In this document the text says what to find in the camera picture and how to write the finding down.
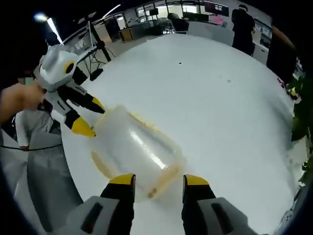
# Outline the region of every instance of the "human hand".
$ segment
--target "human hand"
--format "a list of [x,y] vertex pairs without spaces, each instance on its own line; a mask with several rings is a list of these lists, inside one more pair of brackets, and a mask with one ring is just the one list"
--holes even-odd
[[29,151],[29,146],[20,146],[20,149],[27,152]]
[[44,98],[45,89],[38,84],[37,80],[34,80],[30,85],[25,85],[23,88],[23,109],[36,110]]

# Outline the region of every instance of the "green plant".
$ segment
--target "green plant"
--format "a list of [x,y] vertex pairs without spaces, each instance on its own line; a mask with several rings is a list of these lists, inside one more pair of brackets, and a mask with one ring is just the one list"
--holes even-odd
[[289,83],[287,90],[292,90],[301,98],[293,108],[291,140],[297,141],[307,136],[313,142],[313,78],[303,75]]
[[307,136],[310,141],[310,154],[308,160],[303,163],[302,177],[299,179],[304,184],[313,180],[313,78],[305,74],[294,80],[287,86],[292,95],[298,94],[300,102],[294,105],[294,118],[291,141],[297,141]]

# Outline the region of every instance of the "plastic container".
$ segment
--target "plastic container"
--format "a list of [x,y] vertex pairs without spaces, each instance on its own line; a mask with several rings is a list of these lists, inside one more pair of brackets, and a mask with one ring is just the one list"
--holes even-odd
[[109,179],[134,173],[136,202],[158,197],[182,178],[186,159],[181,148],[124,106],[106,110],[93,129],[91,157],[98,170]]

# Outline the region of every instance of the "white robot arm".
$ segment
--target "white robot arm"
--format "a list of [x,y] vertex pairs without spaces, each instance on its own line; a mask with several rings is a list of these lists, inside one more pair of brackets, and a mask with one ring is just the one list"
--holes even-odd
[[67,104],[71,100],[77,106],[104,113],[100,101],[76,84],[72,75],[77,66],[78,55],[68,52],[64,46],[52,47],[42,57],[35,74],[39,84],[46,89],[45,99],[53,106],[51,116],[70,128],[74,133],[94,137],[94,131],[83,118]]

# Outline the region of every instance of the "white sleeve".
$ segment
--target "white sleeve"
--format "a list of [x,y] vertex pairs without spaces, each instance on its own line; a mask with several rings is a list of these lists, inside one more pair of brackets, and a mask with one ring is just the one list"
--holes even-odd
[[16,135],[18,138],[19,146],[29,146],[29,139],[27,137],[25,126],[24,126],[23,112],[24,111],[21,111],[17,113],[15,116]]

